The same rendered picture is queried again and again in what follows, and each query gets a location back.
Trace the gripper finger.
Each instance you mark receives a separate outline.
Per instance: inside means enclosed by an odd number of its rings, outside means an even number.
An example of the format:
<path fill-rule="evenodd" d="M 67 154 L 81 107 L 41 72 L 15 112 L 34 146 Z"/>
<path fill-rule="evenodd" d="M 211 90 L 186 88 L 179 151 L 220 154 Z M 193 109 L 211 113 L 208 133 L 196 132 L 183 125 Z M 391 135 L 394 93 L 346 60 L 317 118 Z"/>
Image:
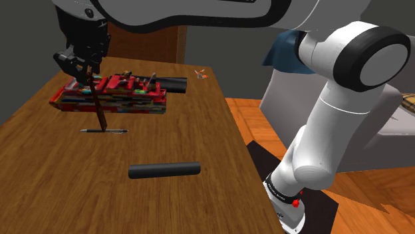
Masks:
<path fill-rule="evenodd" d="M 74 54 L 73 46 L 55 53 L 53 58 L 64 73 L 73 76 L 77 81 L 85 81 L 85 60 Z"/>
<path fill-rule="evenodd" d="M 100 74 L 100 64 L 101 64 L 101 59 L 87 59 L 86 60 L 86 73 L 90 75 Z"/>

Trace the brown wooden stick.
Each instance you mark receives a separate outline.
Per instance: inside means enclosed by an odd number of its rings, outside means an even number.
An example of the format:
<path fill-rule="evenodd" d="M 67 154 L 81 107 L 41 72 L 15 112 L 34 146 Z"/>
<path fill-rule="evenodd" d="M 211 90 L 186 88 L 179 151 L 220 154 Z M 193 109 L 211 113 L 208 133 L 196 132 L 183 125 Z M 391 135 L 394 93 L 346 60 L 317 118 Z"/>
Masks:
<path fill-rule="evenodd" d="M 106 118 L 105 118 L 102 106 L 100 104 L 98 95 L 96 93 L 92 68 L 91 68 L 90 65 L 88 65 L 86 68 L 87 68 L 86 78 L 88 80 L 88 85 L 90 86 L 90 91 L 92 93 L 92 97 L 93 97 L 93 100 L 94 100 L 94 105 L 96 107 L 96 115 L 98 117 L 98 121 L 99 121 L 101 130 L 103 132 L 105 132 L 106 128 L 107 128 L 107 122 L 106 122 Z"/>

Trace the colourful brick toy ship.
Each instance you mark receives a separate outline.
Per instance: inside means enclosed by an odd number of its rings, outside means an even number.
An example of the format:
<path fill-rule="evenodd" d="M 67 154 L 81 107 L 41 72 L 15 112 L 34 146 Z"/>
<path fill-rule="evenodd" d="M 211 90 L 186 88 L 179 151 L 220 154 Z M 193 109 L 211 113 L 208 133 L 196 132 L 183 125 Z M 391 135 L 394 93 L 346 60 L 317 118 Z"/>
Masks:
<path fill-rule="evenodd" d="M 163 114 L 166 111 L 166 89 L 155 74 L 136 76 L 130 71 L 112 76 L 94 76 L 94 87 L 104 112 Z M 67 82 L 49 104 L 64 112 L 95 112 L 92 91 L 75 78 Z"/>

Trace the black pen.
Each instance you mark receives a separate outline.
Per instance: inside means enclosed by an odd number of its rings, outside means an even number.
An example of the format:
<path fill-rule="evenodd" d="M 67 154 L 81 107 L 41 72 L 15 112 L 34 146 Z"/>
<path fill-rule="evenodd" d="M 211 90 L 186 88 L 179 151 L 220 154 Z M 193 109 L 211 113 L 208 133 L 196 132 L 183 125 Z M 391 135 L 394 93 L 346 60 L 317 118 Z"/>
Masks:
<path fill-rule="evenodd" d="M 84 132 L 84 133 L 125 134 L 125 133 L 127 133 L 129 131 L 128 130 L 124 130 L 124 129 L 105 129 L 105 130 L 101 130 L 101 129 L 82 129 L 82 130 L 80 130 L 80 132 Z"/>

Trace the black cylinder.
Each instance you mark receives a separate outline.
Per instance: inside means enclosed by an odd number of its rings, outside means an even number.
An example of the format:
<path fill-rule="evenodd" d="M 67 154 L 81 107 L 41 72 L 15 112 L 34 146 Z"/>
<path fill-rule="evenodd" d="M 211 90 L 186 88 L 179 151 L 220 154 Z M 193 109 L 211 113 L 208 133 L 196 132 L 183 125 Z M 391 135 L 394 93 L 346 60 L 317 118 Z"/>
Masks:
<path fill-rule="evenodd" d="M 130 179 L 142 179 L 151 177 L 172 177 L 197 175 L 201 172 L 199 162 L 181 162 L 168 164 L 140 164 L 131 165 L 128 168 Z"/>
<path fill-rule="evenodd" d="M 134 95 L 156 95 L 164 91 L 185 93 L 187 88 L 187 78 L 131 76 L 130 81 Z"/>

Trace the brown wooden table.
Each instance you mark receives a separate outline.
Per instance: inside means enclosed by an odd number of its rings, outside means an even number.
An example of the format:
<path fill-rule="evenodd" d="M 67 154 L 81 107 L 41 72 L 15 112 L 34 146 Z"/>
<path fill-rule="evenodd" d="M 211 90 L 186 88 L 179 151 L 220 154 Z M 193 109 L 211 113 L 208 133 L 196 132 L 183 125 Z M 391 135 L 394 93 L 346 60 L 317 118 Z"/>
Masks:
<path fill-rule="evenodd" d="M 104 59 L 104 76 L 130 70 L 181 76 L 164 114 L 61 112 L 57 73 L 0 126 L 0 234 L 284 234 L 215 78 L 196 66 Z M 130 179 L 140 164 L 199 162 L 197 175 Z"/>

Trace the blue cloth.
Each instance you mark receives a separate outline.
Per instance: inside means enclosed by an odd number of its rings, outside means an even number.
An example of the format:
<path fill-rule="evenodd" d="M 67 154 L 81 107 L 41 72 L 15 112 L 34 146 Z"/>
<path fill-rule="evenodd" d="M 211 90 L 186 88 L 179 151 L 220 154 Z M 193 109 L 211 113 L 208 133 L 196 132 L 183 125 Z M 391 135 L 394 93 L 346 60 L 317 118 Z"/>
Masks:
<path fill-rule="evenodd" d="M 299 58 L 299 45 L 306 34 L 304 31 L 292 30 L 280 33 L 261 65 L 272 66 L 285 73 L 314 74 Z"/>

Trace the dark robot stand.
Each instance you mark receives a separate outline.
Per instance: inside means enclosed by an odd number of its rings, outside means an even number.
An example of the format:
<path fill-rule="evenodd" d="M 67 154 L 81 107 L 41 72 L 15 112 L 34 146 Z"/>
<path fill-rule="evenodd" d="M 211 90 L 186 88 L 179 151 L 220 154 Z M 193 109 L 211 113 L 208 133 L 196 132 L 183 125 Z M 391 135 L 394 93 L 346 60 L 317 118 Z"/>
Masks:
<path fill-rule="evenodd" d="M 280 163 L 280 160 L 257 142 L 247 145 L 251 159 L 262 181 Z M 305 205 L 305 224 L 300 232 L 292 234 L 331 234 L 338 203 L 322 191 L 303 189 L 301 200 Z"/>

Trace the pale grey sofa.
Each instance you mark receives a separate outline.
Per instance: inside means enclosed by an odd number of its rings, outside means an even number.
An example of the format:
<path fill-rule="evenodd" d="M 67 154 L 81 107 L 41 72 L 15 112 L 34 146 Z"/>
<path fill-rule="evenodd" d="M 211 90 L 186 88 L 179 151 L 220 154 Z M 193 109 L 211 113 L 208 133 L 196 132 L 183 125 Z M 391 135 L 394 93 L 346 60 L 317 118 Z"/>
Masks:
<path fill-rule="evenodd" d="M 284 146 L 305 125 L 326 82 L 317 74 L 273 71 L 260 109 Z M 401 102 L 401 93 L 386 85 L 350 140 L 339 172 L 415 166 L 415 114 L 403 109 Z"/>

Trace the brown checked cushion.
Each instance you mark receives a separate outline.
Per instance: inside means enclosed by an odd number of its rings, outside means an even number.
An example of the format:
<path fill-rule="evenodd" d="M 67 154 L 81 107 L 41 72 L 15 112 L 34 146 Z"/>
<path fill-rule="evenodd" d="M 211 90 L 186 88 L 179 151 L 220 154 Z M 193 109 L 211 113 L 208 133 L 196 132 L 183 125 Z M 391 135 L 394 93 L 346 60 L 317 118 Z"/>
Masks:
<path fill-rule="evenodd" d="M 415 93 L 402 93 L 402 107 L 415 114 Z"/>

